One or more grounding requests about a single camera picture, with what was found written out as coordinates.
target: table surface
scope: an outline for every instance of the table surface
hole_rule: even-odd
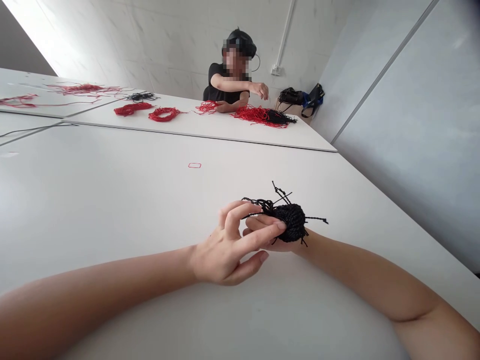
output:
[[[59,120],[51,117],[23,115],[23,114],[11,113],[11,112],[0,112],[0,135],[6,134],[12,131],[16,131],[16,130],[51,126],[56,123],[59,123]],[[2,136],[0,137],[0,145],[23,138],[24,136],[33,134],[38,131],[41,131],[41,130],[38,129],[38,130],[32,130],[32,131],[20,131],[20,132],[14,132],[7,136]]]
[[[287,128],[273,128],[262,124],[240,120],[230,114],[198,114],[196,109],[202,102],[183,97],[158,95],[150,101],[163,108],[177,108],[182,112],[169,122],[155,122],[149,119],[153,110],[140,110],[123,117],[114,113],[115,108],[128,104],[126,101],[108,104],[92,111],[78,114],[64,121],[75,124],[99,125],[112,128],[144,130],[159,133],[188,135],[202,138],[234,140],[248,143],[278,145],[291,148],[336,152],[337,150],[303,120],[295,116],[297,123]]]
[[[201,242],[228,202],[277,200],[274,180],[328,219],[313,231],[393,261],[480,329],[480,281],[337,153],[97,126],[2,151],[18,154],[0,157],[0,292]],[[64,359],[159,357],[408,358],[382,315],[290,253],[237,287],[197,285],[132,309]]]
[[[121,94],[114,92],[107,93],[108,96],[102,96],[98,101],[95,97],[62,95],[52,91],[47,85],[67,85],[74,86],[75,83],[84,84],[85,81],[67,79],[63,77],[40,75],[30,72],[8,70],[0,68],[0,99],[13,98],[28,94],[38,95],[28,103],[35,105],[60,105],[63,106],[38,106],[38,107],[11,107],[0,105],[0,112],[9,112],[17,114],[38,115],[51,118],[66,118],[99,106],[116,102],[118,99],[130,95],[139,90],[126,88]],[[115,84],[96,84],[100,86],[115,86]]]

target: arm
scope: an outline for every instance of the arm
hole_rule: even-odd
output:
[[[275,221],[247,219],[247,235]],[[292,251],[384,314],[412,359],[480,359],[480,333],[428,286],[385,258],[308,230],[300,241],[264,247]]]
[[[226,101],[217,101],[219,104],[215,110],[219,113],[234,113],[239,108],[245,107],[249,104],[250,94],[248,91],[244,91],[240,94],[240,100],[235,101],[233,104],[229,104]]]
[[[262,100],[269,99],[269,88],[263,82],[237,81],[216,73],[210,78],[210,83],[214,88],[226,93],[250,91],[257,94]]]
[[[285,224],[277,222],[241,238],[241,218],[260,210],[236,201],[223,209],[218,227],[203,243],[65,272],[3,295],[2,359],[50,359],[147,300],[199,282],[243,282],[258,272],[268,253],[240,260],[285,230]]]

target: red cord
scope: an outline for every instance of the red cord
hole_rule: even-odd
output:
[[[0,105],[8,106],[11,108],[38,108],[38,107],[56,107],[56,106],[66,106],[66,105],[72,105],[72,104],[93,104],[99,101],[100,99],[97,98],[94,101],[74,101],[74,102],[69,102],[65,104],[32,104],[28,103],[25,101],[33,100],[33,98],[38,97],[38,95],[35,94],[28,94],[28,95],[23,95],[23,96],[16,96],[16,97],[9,97],[9,98],[3,98],[0,99]]]
[[[238,110],[231,114],[234,118],[246,120],[255,124],[263,124],[271,128],[283,129],[288,126],[288,124],[277,124],[269,121],[269,112],[270,109],[259,107],[254,107],[250,104],[247,106],[239,107]]]
[[[79,84],[77,82],[72,82],[72,84],[76,84],[76,86],[66,86],[66,85],[47,85],[47,86],[50,88],[54,88],[54,92],[57,94],[87,96],[87,97],[95,97],[95,98],[99,98],[101,96],[110,96],[110,95],[115,96],[125,89],[124,87],[118,87],[118,86],[103,87],[99,85],[92,85],[89,83]]]
[[[196,109],[198,109],[199,112],[197,112],[197,114],[200,114],[200,115],[203,115],[203,114],[214,114],[215,113],[215,109],[217,106],[219,106],[220,104],[217,103],[216,101],[213,101],[213,100],[207,100],[207,101],[204,101],[201,103],[200,106],[197,106]]]
[[[151,107],[152,107],[152,104],[149,102],[135,102],[135,103],[127,104],[125,106],[113,109],[113,111],[117,115],[122,115],[126,117],[129,115],[132,115],[137,110],[146,110],[146,109],[150,109]]]
[[[174,119],[178,114],[186,114],[186,112],[179,111],[175,107],[159,107],[148,115],[148,118],[157,123],[166,123]]]

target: black shirt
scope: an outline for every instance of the black shirt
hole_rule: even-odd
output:
[[[208,69],[208,87],[203,92],[203,100],[226,101],[229,104],[233,104],[240,100],[240,94],[243,93],[243,91],[225,92],[212,86],[212,76],[215,74],[220,74],[224,78],[229,76],[229,73],[223,64],[217,64],[214,62],[210,65],[210,69]]]

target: white panel wall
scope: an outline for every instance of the white panel wall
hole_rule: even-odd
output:
[[[55,76],[55,72],[0,0],[0,68]]]
[[[474,272],[480,272],[479,84],[480,4],[440,0],[334,142]]]
[[[331,142],[431,0],[356,0],[320,78],[312,127]]]
[[[201,99],[223,40],[239,26],[258,47],[253,80],[310,91],[353,0],[297,0],[281,77],[276,63],[291,0],[3,0],[59,76]],[[258,59],[251,67],[258,66]]]

